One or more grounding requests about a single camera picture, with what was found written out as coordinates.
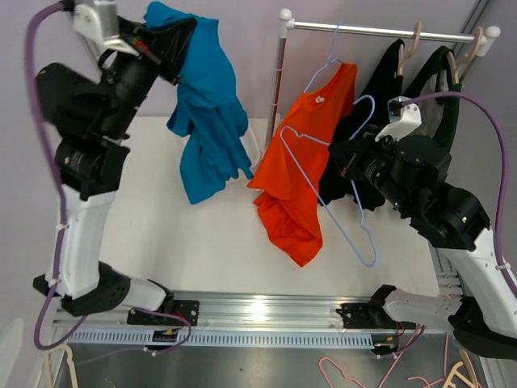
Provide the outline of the black t shirt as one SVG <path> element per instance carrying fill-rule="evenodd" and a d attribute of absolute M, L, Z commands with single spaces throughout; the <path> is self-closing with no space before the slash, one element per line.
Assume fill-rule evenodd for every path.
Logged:
<path fill-rule="evenodd" d="M 369 124 L 381 127 L 389 123 L 387 102 L 401 95 L 403 77 L 398 73 L 398 66 L 399 53 L 404 48 L 404 41 L 398 39 L 386 49 L 362 92 L 363 95 L 373 97 L 376 103 L 375 110 L 371 110 L 369 99 L 354 105 L 351 113 L 339 121 L 332 138 L 333 143 L 348 140 L 366 120 Z M 319 195 L 325 204 L 350 195 L 363 209 L 371 211 L 385 204 L 385 198 L 368 181 L 359 181 L 352 185 L 350 180 L 341 177 L 331 159 L 320 178 Z"/>

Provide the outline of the orange t shirt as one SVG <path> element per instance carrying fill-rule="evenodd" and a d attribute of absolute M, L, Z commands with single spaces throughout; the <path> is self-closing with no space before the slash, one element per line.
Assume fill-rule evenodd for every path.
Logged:
<path fill-rule="evenodd" d="M 342 64 L 324 87 L 298 98 L 248 184 L 260 192 L 254 205 L 268 238 L 300 267 L 323 245 L 316 192 L 337 124 L 353 108 L 357 72 Z"/>

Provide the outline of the green white raglan shirt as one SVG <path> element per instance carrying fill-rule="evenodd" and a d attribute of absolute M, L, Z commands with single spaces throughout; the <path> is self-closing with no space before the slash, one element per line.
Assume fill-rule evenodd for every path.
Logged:
<path fill-rule="evenodd" d="M 405 97 L 411 99 L 440 92 L 461 92 L 462 84 L 456 79 L 453 51 L 447 46 L 437 48 L 406 88 Z M 440 147 L 450 151 L 456 135 L 460 114 L 460 100 L 435 98 L 419 102 L 421 125 L 411 135 L 432 138 Z"/>

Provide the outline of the blue t shirt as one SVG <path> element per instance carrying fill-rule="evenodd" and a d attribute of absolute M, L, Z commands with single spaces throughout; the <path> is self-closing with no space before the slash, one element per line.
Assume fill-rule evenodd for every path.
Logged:
<path fill-rule="evenodd" d="M 241 138 L 248 116 L 237 97 L 233 66 L 219 41 L 216 19 L 196 16 L 187 57 L 179 72 L 177 104 L 167 123 L 187 144 L 180 175 L 189 202 L 207 200 L 240 174 L 252 179 Z"/>

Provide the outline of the beige wooden hanger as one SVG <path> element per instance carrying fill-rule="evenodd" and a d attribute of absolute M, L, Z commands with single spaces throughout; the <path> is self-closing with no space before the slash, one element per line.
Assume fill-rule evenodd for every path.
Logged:
<path fill-rule="evenodd" d="M 397 75 L 402 76 L 404 67 L 406 62 L 414 55 L 416 48 L 418 47 L 420 36 L 422 33 L 422 22 L 418 21 L 414 26 L 413 43 L 409 48 L 406 48 L 405 45 L 401 45 L 399 48 L 398 54 L 398 67 L 397 67 Z"/>
<path fill-rule="evenodd" d="M 480 48 L 485 44 L 485 36 L 484 36 L 484 29 L 481 26 L 478 26 L 474 29 L 474 41 L 473 41 L 473 48 L 468 51 L 467 53 L 464 53 L 460 60 L 458 61 L 455 58 L 455 54 L 452 51 L 449 51 L 447 53 L 447 61 L 448 61 L 448 68 L 450 69 L 450 75 L 452 84 L 456 85 L 460 82 L 460 74 L 462 70 L 465 70 L 466 67 L 473 61 L 477 53 L 479 52 Z"/>

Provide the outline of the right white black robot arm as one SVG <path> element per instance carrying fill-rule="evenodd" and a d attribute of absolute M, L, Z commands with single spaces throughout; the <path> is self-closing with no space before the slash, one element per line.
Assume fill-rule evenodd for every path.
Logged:
<path fill-rule="evenodd" d="M 494 236 L 481 202 L 445 179 L 451 155 L 432 138 L 382 140 L 365 133 L 329 147 L 340 175 L 368 181 L 401 218 L 445 255 L 469 289 L 467 297 L 429 297 L 382 285 L 368 303 L 377 327 L 392 321 L 451 332 L 485 358 L 516 358 L 516 304 L 496 268 Z"/>

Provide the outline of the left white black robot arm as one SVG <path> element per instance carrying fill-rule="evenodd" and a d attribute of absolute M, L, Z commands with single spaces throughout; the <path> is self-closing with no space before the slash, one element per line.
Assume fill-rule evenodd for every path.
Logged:
<path fill-rule="evenodd" d="M 119 189 L 128 148 L 128 127 L 157 78 L 176 83 L 187 57 L 196 21 L 187 18 L 150 29 L 120 20 L 129 53 L 104 52 L 111 65 L 98 82 L 60 63 L 36 76 L 44 119 L 61 136 L 52 161 L 65 199 L 57 237 L 60 263 L 38 276 L 33 286 L 60 297 L 75 317 L 128 306 L 145 309 L 156 324 L 174 314 L 174 294 L 152 280 L 116 271 L 99 258 L 103 230 Z"/>

